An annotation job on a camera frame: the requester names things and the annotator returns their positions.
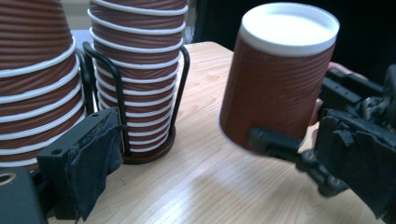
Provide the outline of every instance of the paper cup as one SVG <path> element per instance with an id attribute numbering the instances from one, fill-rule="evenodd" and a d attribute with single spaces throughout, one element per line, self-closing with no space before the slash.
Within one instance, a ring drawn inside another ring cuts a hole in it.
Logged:
<path id="1" fill-rule="evenodd" d="M 47 113 L 43 113 L 29 119 L 15 120 L 12 119 L 13 116 L 10 116 L 9 118 L 12 121 L 1 123 L 2 128 L 0 129 L 0 135 L 24 132 L 30 129 L 38 128 L 48 123 L 55 122 L 57 119 L 65 116 L 70 111 L 73 111 L 77 105 L 79 105 L 79 107 L 82 107 L 83 105 L 79 95 L 73 97 L 70 101 L 62 105 L 62 107 L 58 107 Z"/>
<path id="2" fill-rule="evenodd" d="M 96 79 L 101 85 L 110 91 L 116 91 L 113 78 L 101 76 L 95 73 Z M 126 95 L 155 95 L 165 91 L 172 90 L 177 83 L 177 75 L 174 74 L 166 80 L 152 83 L 131 83 L 122 82 L 123 93 Z"/>
<path id="3" fill-rule="evenodd" d="M 35 98 L 40 95 L 48 94 L 52 91 L 56 91 L 62 86 L 64 86 L 66 83 L 70 82 L 77 75 L 78 69 L 79 69 L 79 62 L 76 61 L 73 69 L 67 75 L 62 77 L 59 81 L 36 90 L 24 92 L 22 94 L 0 96 L 0 105 Z"/>
<path id="4" fill-rule="evenodd" d="M 134 145 L 147 145 L 157 142 L 160 139 L 163 139 L 169 133 L 169 125 L 165 126 L 158 133 L 147 136 L 135 136 L 134 133 L 129 133 L 130 143 Z"/>
<path id="5" fill-rule="evenodd" d="M 117 98 L 115 96 L 115 92 L 107 91 L 106 88 L 101 87 L 100 84 L 97 83 L 96 85 L 99 96 L 102 99 L 107 99 L 110 102 L 117 103 Z M 172 99 L 175 93 L 175 87 L 169 91 L 160 92 L 158 94 L 153 95 L 124 95 L 125 98 L 125 105 L 127 106 L 152 106 L 152 105 L 159 105 L 163 102 Z"/>
<path id="6" fill-rule="evenodd" d="M 24 75 L 27 73 L 33 73 L 35 71 L 39 71 L 42 69 L 49 68 L 57 63 L 63 62 L 66 60 L 70 55 L 75 52 L 76 49 L 76 40 L 73 38 L 73 43 L 69 45 L 69 48 L 66 51 L 63 51 L 59 55 L 54 58 L 50 58 L 46 61 L 41 61 L 35 64 L 31 64 L 21 68 L 12 68 L 12 69 L 4 69 L 0 70 L 0 77 L 15 77 L 19 75 Z"/>
<path id="7" fill-rule="evenodd" d="M 0 70 L 50 60 L 72 44 L 60 1 L 2 1 Z"/>
<path id="8" fill-rule="evenodd" d="M 153 143 L 144 144 L 144 145 L 135 144 L 134 142 L 130 142 L 129 143 L 130 150 L 132 152 L 147 152 L 147 151 L 151 151 L 153 149 L 156 149 L 160 145 L 162 145 L 165 142 L 167 137 L 168 137 L 168 133 L 166 133 L 165 136 L 161 137 L 157 141 L 155 141 Z"/>
<path id="9" fill-rule="evenodd" d="M 49 68 L 21 76 L 0 77 L 0 96 L 18 95 L 52 85 L 71 72 L 76 56 L 70 55 L 63 62 Z"/>
<path id="10" fill-rule="evenodd" d="M 92 37 L 98 42 L 108 41 L 130 48 L 163 49 L 177 45 L 182 40 L 182 33 L 169 35 L 143 35 L 114 30 L 97 22 L 92 22 Z"/>
<path id="11" fill-rule="evenodd" d="M 65 123 L 63 127 L 55 128 L 51 130 L 53 132 L 58 132 L 60 128 L 62 129 L 62 133 L 55 135 L 51 139 L 48 139 L 44 142 L 37 143 L 31 146 L 23 146 L 17 147 L 14 149 L 0 149 L 0 169 L 9 168 L 9 167 L 26 167 L 30 170 L 34 170 L 37 168 L 36 155 L 51 142 L 56 140 L 59 136 L 61 136 L 64 132 L 69 130 L 71 127 L 79 123 L 85 118 L 83 114 L 74 124 L 70 125 L 70 123 Z"/>
<path id="12" fill-rule="evenodd" d="M 302 141 L 338 29 L 338 20 L 318 7 L 251 9 L 242 19 L 219 116 L 225 136 L 249 150 L 251 127 Z"/>
<path id="13" fill-rule="evenodd" d="M 38 95 L 36 97 L 28 98 L 18 102 L 0 104 L 0 117 L 24 114 L 39 108 L 43 108 L 47 105 L 55 104 L 56 102 L 63 99 L 71 90 L 73 90 L 78 83 L 79 77 L 75 76 L 69 82 L 64 84 L 56 91 L 52 91 L 50 94 L 48 93 Z"/>
<path id="14" fill-rule="evenodd" d="M 147 1 L 147 0 L 92 0 L 94 3 L 105 6 L 115 7 L 120 10 L 129 10 L 140 13 L 157 13 L 157 14 L 171 14 L 178 15 L 187 12 L 186 0 L 161 0 L 161 1 Z"/>
<path id="15" fill-rule="evenodd" d="M 34 130 L 30 133 L 18 133 L 19 136 L 1 136 L 1 139 L 7 140 L 0 140 L 1 148 L 20 148 L 26 147 L 30 145 L 36 145 L 47 141 L 55 136 L 58 136 L 61 133 L 69 130 L 73 125 L 80 122 L 85 118 L 85 110 L 81 108 L 77 113 L 75 113 L 71 118 L 65 120 L 64 122 L 56 125 L 55 128 L 48 129 L 44 132 L 38 132 L 40 130 Z"/>
<path id="16" fill-rule="evenodd" d="M 20 113 L 16 115 L 10 115 L 10 116 L 3 116 L 0 117 L 0 123 L 5 123 L 5 122 L 11 122 L 11 121 L 17 121 L 21 119 L 30 119 L 45 113 L 49 113 L 50 111 L 57 109 L 61 107 L 62 105 L 66 104 L 67 102 L 71 101 L 74 98 L 80 99 L 82 97 L 81 95 L 81 84 L 78 83 L 77 86 L 71 90 L 64 98 L 60 99 L 59 101 L 55 102 L 54 104 L 51 105 L 45 105 L 41 108 L 28 111 L 25 113 Z"/>
<path id="17" fill-rule="evenodd" d="M 140 109 L 140 110 L 138 110 L 140 113 L 129 112 L 130 107 L 127 107 L 126 108 L 126 116 L 129 118 L 143 118 L 143 117 L 154 116 L 154 115 L 161 114 L 163 111 L 172 107 L 172 105 L 173 105 L 173 101 L 170 101 L 168 103 L 168 105 L 165 105 L 164 103 L 160 104 L 160 106 L 158 106 L 159 109 L 156 109 L 153 107 L 150 108 L 150 106 L 147 106 L 148 108 L 146 110 L 143 110 L 143 112 L 141 109 L 145 108 L 145 107 L 138 107 L 138 109 Z M 116 104 L 109 102 L 107 100 L 103 100 L 102 98 L 99 98 L 99 108 L 100 109 L 107 109 L 107 108 L 114 107 L 114 106 L 116 106 Z"/>
<path id="18" fill-rule="evenodd" d="M 171 29 L 181 26 L 184 22 L 183 14 L 175 16 L 144 15 L 102 7 L 94 2 L 90 2 L 90 12 L 102 21 L 138 29 Z"/>
<path id="19" fill-rule="evenodd" d="M 102 63 L 94 61 L 95 67 L 97 71 L 107 77 L 112 77 L 110 72 L 107 70 Z M 119 66 L 119 71 L 122 78 L 127 78 L 124 80 L 132 79 L 135 80 L 134 83 L 150 83 L 151 80 L 155 81 L 158 78 L 164 78 L 170 76 L 175 71 L 178 71 L 178 62 L 172 63 L 168 66 L 162 68 L 155 68 L 155 69 L 138 69 L 138 68 L 126 68 Z"/>
<path id="20" fill-rule="evenodd" d="M 121 49 L 113 49 L 106 45 L 102 45 L 97 41 L 94 41 L 94 49 L 107 58 L 116 60 L 123 63 L 134 63 L 134 64 L 156 64 L 156 63 L 167 63 L 175 59 L 179 55 L 179 48 L 175 48 L 166 52 L 150 53 L 145 52 L 143 49 L 141 52 L 131 52 Z"/>
<path id="21" fill-rule="evenodd" d="M 182 32 L 186 27 L 186 22 L 182 22 L 182 24 L 175 28 L 165 28 L 165 29 L 142 29 L 136 28 L 131 26 L 122 26 L 117 25 L 116 23 L 112 23 L 109 21 L 101 20 L 100 18 L 94 16 L 91 11 L 88 9 L 87 11 L 88 16 L 91 18 L 93 22 L 99 23 L 105 27 L 111 28 L 113 30 L 123 31 L 126 33 L 133 33 L 133 34 L 141 34 L 141 35 L 170 35 L 175 34 L 178 32 Z"/>

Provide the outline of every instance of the white cup rim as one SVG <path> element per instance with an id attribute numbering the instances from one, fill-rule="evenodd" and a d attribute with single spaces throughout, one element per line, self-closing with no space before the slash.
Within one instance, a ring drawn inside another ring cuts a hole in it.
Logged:
<path id="1" fill-rule="evenodd" d="M 169 103 L 169 105 L 164 106 L 163 108 L 159 109 L 159 110 L 154 110 L 154 111 L 150 111 L 150 112 L 146 112 L 146 113 L 130 113 L 130 112 L 125 112 L 125 115 L 127 118 L 146 118 L 146 117 L 151 117 L 151 116 L 156 116 L 159 115 L 163 112 L 165 112 L 166 110 L 168 110 L 169 108 L 171 108 L 173 105 L 173 99 L 172 101 Z M 99 101 L 99 109 L 102 110 L 104 108 L 110 108 L 109 105 L 107 105 L 103 100 Z"/>
<path id="2" fill-rule="evenodd" d="M 149 69 L 160 69 L 168 67 L 174 63 L 177 63 L 181 58 L 181 52 L 178 53 L 177 57 L 169 62 L 166 63 L 148 63 L 148 64 L 139 64 L 139 63 L 123 63 L 114 59 L 107 57 L 111 62 L 113 62 L 117 66 L 121 66 L 124 68 L 133 68 L 133 69 L 142 69 L 142 70 L 149 70 Z"/>
<path id="3" fill-rule="evenodd" d="M 46 69 L 48 67 L 51 67 L 57 63 L 64 61 L 66 58 L 72 55 L 72 53 L 75 52 L 77 42 L 73 36 L 72 39 L 73 39 L 73 43 L 72 45 L 70 45 L 70 48 L 67 51 L 60 54 L 59 56 L 57 56 L 56 58 L 22 68 L 0 70 L 0 77 L 15 77 L 19 75 L 29 74 L 36 72 L 38 70 Z"/>
<path id="4" fill-rule="evenodd" d="M 38 109 L 31 110 L 29 112 L 21 113 L 18 115 L 9 115 L 9 116 L 0 117 L 0 123 L 6 123 L 6 122 L 21 120 L 21 119 L 29 119 L 29 118 L 50 112 L 51 110 L 56 109 L 64 104 L 66 104 L 69 100 L 71 100 L 73 97 L 75 97 L 80 92 L 80 90 L 81 90 L 81 82 L 79 82 L 77 84 L 77 86 L 72 91 L 67 93 L 67 95 L 64 98 L 55 102 L 54 104 L 45 105 Z"/>
<path id="5" fill-rule="evenodd" d="M 136 14 L 143 14 L 149 16 L 177 16 L 177 15 L 182 15 L 189 10 L 189 7 L 187 5 L 184 6 L 182 9 L 160 10 L 160 9 L 149 9 L 142 7 L 127 7 L 114 3 L 105 2 L 102 0 L 91 0 L 91 1 L 102 7 L 108 7 L 111 9 L 116 9 L 118 11 L 132 12 Z"/>
<path id="6" fill-rule="evenodd" d="M 138 35 L 172 35 L 172 34 L 175 34 L 178 32 L 182 32 L 184 30 L 184 28 L 186 27 L 186 22 L 183 21 L 181 26 L 179 26 L 177 28 L 154 29 L 154 30 L 139 29 L 139 28 L 128 27 L 128 26 L 120 26 L 120 25 L 114 24 L 109 21 L 102 21 L 101 19 L 92 15 L 92 13 L 89 9 L 87 10 L 87 14 L 92 19 L 92 21 L 99 23 L 107 28 L 110 28 L 113 30 L 118 30 L 118 31 L 123 31 L 126 33 L 138 34 Z"/>
<path id="7" fill-rule="evenodd" d="M 113 76 L 109 72 L 107 72 L 102 67 L 98 66 L 96 64 L 96 62 L 94 62 L 94 64 L 95 64 L 96 70 L 98 72 L 102 73 L 104 76 L 113 78 Z M 169 75 L 167 75 L 166 77 L 158 77 L 158 78 L 153 78 L 153 79 L 134 79 L 134 78 L 129 78 L 129 77 L 122 77 L 121 80 L 122 80 L 122 82 L 141 83 L 141 84 L 162 82 L 162 81 L 165 81 L 165 80 L 173 77 L 175 74 L 177 74 L 179 67 L 180 66 L 178 64 L 176 70 L 173 71 L 172 73 L 170 73 Z"/>
<path id="8" fill-rule="evenodd" d="M 77 114 L 77 112 L 83 107 L 84 105 L 84 99 L 81 98 L 81 100 L 75 105 L 75 107 L 73 109 L 71 109 L 70 111 L 68 111 L 65 115 L 63 115 L 62 117 L 47 123 L 43 126 L 40 127 L 36 127 L 33 129 L 29 129 L 29 130 L 25 130 L 22 132 L 18 132 L 18 133 L 4 133 L 4 134 L 0 134 L 0 140 L 13 140 L 13 139 L 18 139 L 18 138 L 23 138 L 23 137 L 28 137 L 28 136 L 32 136 L 38 133 L 43 133 L 46 132 L 52 128 L 55 128 L 59 125 L 61 125 L 62 123 L 65 123 L 66 121 L 68 121 L 70 118 L 72 118 L 75 114 Z"/>
<path id="9" fill-rule="evenodd" d="M 164 138 L 161 142 L 159 142 L 158 144 L 156 144 L 155 146 L 146 147 L 146 148 L 130 148 L 129 150 L 130 150 L 131 152 L 147 152 L 147 151 L 151 151 L 151 150 L 153 150 L 153 149 L 159 147 L 160 145 L 162 145 L 162 144 L 166 141 L 166 139 L 168 138 L 168 134 L 169 134 L 169 132 L 166 132 L 165 138 Z"/>
<path id="10" fill-rule="evenodd" d="M 116 87 L 113 85 L 108 84 L 107 82 L 103 81 L 100 76 L 98 76 L 97 72 L 95 72 L 95 77 L 96 80 L 102 85 L 104 86 L 106 89 L 110 90 L 110 91 L 116 91 Z M 147 96 L 147 95 L 155 95 L 155 94 L 160 94 L 163 93 L 165 91 L 169 91 L 172 88 L 174 88 L 177 84 L 177 76 L 175 80 L 168 86 L 161 88 L 161 89 L 157 89 L 157 90 L 152 90 L 152 91 L 129 91 L 129 90 L 123 90 L 123 93 L 125 95 L 138 95 L 138 96 Z"/>
<path id="11" fill-rule="evenodd" d="M 102 95 L 103 95 L 103 97 L 105 97 L 107 100 L 109 100 L 109 101 L 111 101 L 111 102 L 113 102 L 113 103 L 116 103 L 116 104 L 118 103 L 116 98 L 114 98 L 114 97 L 108 95 L 107 93 L 105 93 L 105 92 L 99 87 L 97 81 L 96 81 L 96 88 L 97 88 L 98 91 L 99 91 L 99 94 L 98 94 L 99 100 L 102 100 Z M 174 94 L 175 94 L 175 91 L 176 91 L 176 88 L 174 88 L 174 90 L 172 91 L 171 94 L 169 94 L 169 95 L 163 97 L 162 99 L 156 100 L 156 101 L 148 101 L 148 102 L 129 102 L 129 101 L 126 101 L 126 102 L 124 102 L 124 103 L 125 103 L 125 105 L 127 105 L 127 106 L 138 106 L 138 107 L 139 107 L 139 106 L 152 106 L 152 105 L 158 105 L 158 104 L 161 104 L 161 103 L 163 103 L 163 102 L 165 102 L 165 101 L 167 101 L 167 100 L 173 98 L 173 96 L 174 96 Z"/>
<path id="12" fill-rule="evenodd" d="M 74 123 L 73 126 L 70 127 L 68 130 L 73 128 L 76 124 L 80 123 L 84 118 L 85 118 L 85 116 L 82 115 L 76 121 L 76 123 Z M 49 140 L 47 140 L 45 142 L 41 142 L 41 143 L 37 143 L 37 144 L 30 145 L 30 146 L 25 146 L 25 147 L 18 147 L 18 148 L 1 148 L 0 149 L 0 156 L 22 154 L 22 153 L 25 153 L 25 152 L 31 152 L 31 151 L 35 151 L 35 150 L 38 150 L 40 148 L 46 147 L 49 144 L 51 144 L 52 142 L 54 142 L 56 139 L 58 139 L 60 136 L 62 136 L 64 133 L 66 133 L 68 130 L 66 130 L 63 133 L 60 133 L 60 134 L 50 138 Z"/>
<path id="13" fill-rule="evenodd" d="M 160 132 L 161 130 L 163 130 L 163 129 L 169 127 L 170 123 L 171 123 L 171 120 L 169 119 L 163 126 L 161 126 L 161 127 L 158 128 L 158 129 L 155 129 L 155 130 L 152 130 L 152 131 L 149 131 L 149 132 L 144 132 L 144 133 L 133 133 L 133 132 L 128 132 L 128 136 L 138 136 L 138 137 L 142 137 L 142 136 L 152 135 L 152 134 L 158 133 L 158 132 Z"/>
<path id="14" fill-rule="evenodd" d="M 150 140 L 146 140 L 146 141 L 129 141 L 130 144 L 134 144 L 134 145 L 145 145 L 145 144 L 150 144 L 153 143 L 155 141 L 160 140 L 161 138 L 163 138 L 164 136 L 166 136 L 169 133 L 169 131 L 163 130 L 163 133 L 159 134 L 158 136 L 156 136 L 155 138 L 152 138 Z"/>
<path id="15" fill-rule="evenodd" d="M 322 8 L 300 3 L 269 3 L 244 15 L 239 34 L 254 49 L 278 56 L 305 57 L 330 48 L 339 27 L 334 15 Z"/>
<path id="16" fill-rule="evenodd" d="M 0 167 L 2 168 L 20 167 L 20 166 L 33 165 L 36 163 L 37 163 L 36 158 L 26 161 L 0 161 Z"/>
<path id="17" fill-rule="evenodd" d="M 79 69 L 79 61 L 78 61 L 78 56 L 76 55 L 76 63 L 75 66 L 72 68 L 72 70 L 64 77 L 62 77 L 59 81 L 52 83 L 46 87 L 39 88 L 33 91 L 27 91 L 22 94 L 17 94 L 17 95 L 10 95 L 10 96 L 0 96 L 0 104 L 7 104 L 7 103 L 13 103 L 13 102 L 18 102 L 30 98 L 34 98 L 43 94 L 46 94 L 51 91 L 55 91 L 59 88 L 61 88 L 63 85 L 68 83 L 70 80 L 72 80 L 76 74 L 78 73 Z"/>
<path id="18" fill-rule="evenodd" d="M 97 41 L 103 45 L 106 45 L 113 49 L 119 49 L 119 50 L 124 50 L 124 51 L 128 51 L 128 52 L 135 52 L 135 53 L 148 53 L 148 54 L 150 54 L 150 53 L 164 53 L 164 52 L 169 52 L 169 51 L 172 51 L 175 49 L 179 49 L 183 45 L 183 38 L 180 38 L 180 41 L 177 44 L 175 44 L 173 46 L 166 47 L 166 48 L 160 48 L 160 49 L 135 48 L 135 47 L 129 47 L 129 46 L 121 45 L 121 44 L 116 44 L 114 42 L 105 40 L 102 37 L 96 35 L 95 32 L 92 30 L 92 28 L 90 28 L 90 33 L 95 41 Z"/>
<path id="19" fill-rule="evenodd" d="M 127 126 L 131 127 L 131 128 L 143 128 L 143 127 L 156 125 L 156 124 L 159 124 L 167 119 L 170 119 L 172 117 L 172 114 L 173 114 L 173 110 L 169 110 L 169 112 L 166 113 L 166 115 L 162 116 L 160 119 L 155 119 L 150 122 L 141 122 L 141 123 L 127 122 Z"/>

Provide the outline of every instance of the table surface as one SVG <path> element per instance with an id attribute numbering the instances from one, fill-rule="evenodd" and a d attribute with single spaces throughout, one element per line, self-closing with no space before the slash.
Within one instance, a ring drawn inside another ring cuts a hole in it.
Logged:
<path id="1" fill-rule="evenodd" d="M 212 42 L 186 48 L 191 70 L 174 146 L 110 175 L 85 223 L 383 223 L 351 190 L 323 198 L 292 164 L 228 144 L 218 117 L 233 53 Z"/>

